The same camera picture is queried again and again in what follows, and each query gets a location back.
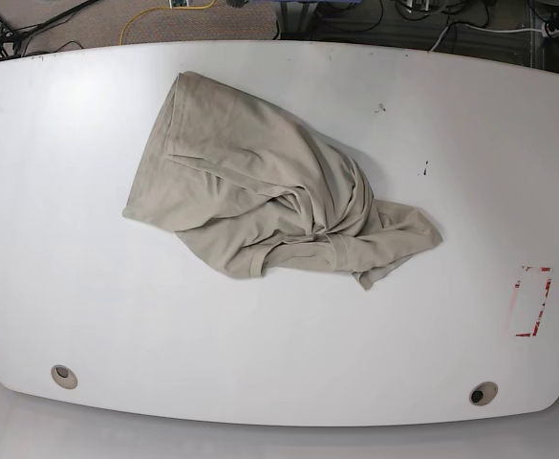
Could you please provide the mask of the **red tape rectangle marking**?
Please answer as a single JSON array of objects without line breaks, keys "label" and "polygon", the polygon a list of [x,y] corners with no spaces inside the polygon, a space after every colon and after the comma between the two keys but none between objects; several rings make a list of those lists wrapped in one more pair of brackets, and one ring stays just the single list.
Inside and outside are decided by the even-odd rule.
[{"label": "red tape rectangle marking", "polygon": [[552,268],[524,266],[514,286],[510,334],[535,337],[548,301]]}]

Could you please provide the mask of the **beige T-shirt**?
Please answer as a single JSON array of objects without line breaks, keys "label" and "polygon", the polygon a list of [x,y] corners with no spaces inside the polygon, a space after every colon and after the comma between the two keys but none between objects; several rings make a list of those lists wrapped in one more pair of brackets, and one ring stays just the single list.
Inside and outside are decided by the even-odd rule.
[{"label": "beige T-shirt", "polygon": [[357,162],[299,118],[193,72],[167,94],[123,214],[236,279],[288,268],[370,289],[441,243],[418,208],[379,200]]}]

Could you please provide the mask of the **black tripod stand legs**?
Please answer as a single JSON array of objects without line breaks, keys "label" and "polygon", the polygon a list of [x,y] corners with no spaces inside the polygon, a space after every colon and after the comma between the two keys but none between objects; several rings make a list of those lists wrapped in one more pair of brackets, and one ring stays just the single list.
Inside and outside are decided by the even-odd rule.
[{"label": "black tripod stand legs", "polygon": [[14,28],[0,14],[0,62],[24,57],[31,41],[38,35],[66,24],[80,12],[96,5],[99,0],[81,2],[41,23]]}]

